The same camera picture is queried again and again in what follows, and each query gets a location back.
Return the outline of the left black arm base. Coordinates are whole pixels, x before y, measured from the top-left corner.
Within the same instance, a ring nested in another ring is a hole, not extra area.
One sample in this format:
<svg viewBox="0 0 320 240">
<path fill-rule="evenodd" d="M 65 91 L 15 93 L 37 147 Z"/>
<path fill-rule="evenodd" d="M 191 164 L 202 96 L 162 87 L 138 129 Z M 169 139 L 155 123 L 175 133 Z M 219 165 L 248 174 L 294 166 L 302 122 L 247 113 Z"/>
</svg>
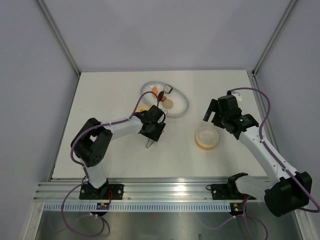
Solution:
<svg viewBox="0 0 320 240">
<path fill-rule="evenodd" d="M 94 188 L 90 183 L 80 188 L 80 200 L 122 200 L 124 194 L 123 184 L 108 184 Z"/>
</svg>

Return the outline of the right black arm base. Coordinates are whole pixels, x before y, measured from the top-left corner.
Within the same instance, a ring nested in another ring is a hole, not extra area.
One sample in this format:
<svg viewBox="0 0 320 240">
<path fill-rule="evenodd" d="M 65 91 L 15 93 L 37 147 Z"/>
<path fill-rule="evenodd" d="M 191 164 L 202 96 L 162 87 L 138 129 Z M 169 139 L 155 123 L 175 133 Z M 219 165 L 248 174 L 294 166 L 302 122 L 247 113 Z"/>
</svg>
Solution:
<svg viewBox="0 0 320 240">
<path fill-rule="evenodd" d="M 226 183 L 208 184 L 205 187 L 211 193 L 213 200 L 240 200 L 244 201 L 247 195 L 242 193 L 232 193 L 227 188 Z"/>
</svg>

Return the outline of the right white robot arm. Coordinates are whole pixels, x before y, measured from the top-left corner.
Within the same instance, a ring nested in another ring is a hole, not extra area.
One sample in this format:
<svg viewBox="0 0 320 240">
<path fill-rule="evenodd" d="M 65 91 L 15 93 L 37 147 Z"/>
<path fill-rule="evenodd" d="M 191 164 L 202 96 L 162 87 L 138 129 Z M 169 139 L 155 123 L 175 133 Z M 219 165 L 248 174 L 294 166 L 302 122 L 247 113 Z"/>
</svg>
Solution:
<svg viewBox="0 0 320 240">
<path fill-rule="evenodd" d="M 298 172 L 263 138 L 259 123 L 252 115 L 242 114 L 235 96 L 212 99 L 203 120 L 210 117 L 214 126 L 227 130 L 251 152 L 269 179 L 264 182 L 245 172 L 232 175 L 225 187 L 230 197 L 247 195 L 263 201 L 276 217 L 309 204 L 311 176 Z"/>
</svg>

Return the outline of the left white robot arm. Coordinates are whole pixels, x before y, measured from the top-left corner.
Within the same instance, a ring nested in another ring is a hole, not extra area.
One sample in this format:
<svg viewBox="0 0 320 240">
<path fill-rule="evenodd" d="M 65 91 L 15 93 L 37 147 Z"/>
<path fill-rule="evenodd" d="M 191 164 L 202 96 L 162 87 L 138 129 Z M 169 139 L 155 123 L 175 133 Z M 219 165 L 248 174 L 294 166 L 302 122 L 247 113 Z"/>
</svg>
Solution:
<svg viewBox="0 0 320 240">
<path fill-rule="evenodd" d="M 70 145 L 71 160 L 82 166 L 91 184 L 90 193 L 97 199 L 103 199 L 108 194 L 108 177 L 102 167 L 102 160 L 111 141 L 140 134 L 157 142 L 165 126 L 164 120 L 147 118 L 140 113 L 108 123 L 101 123 L 94 117 L 90 118 Z"/>
</svg>

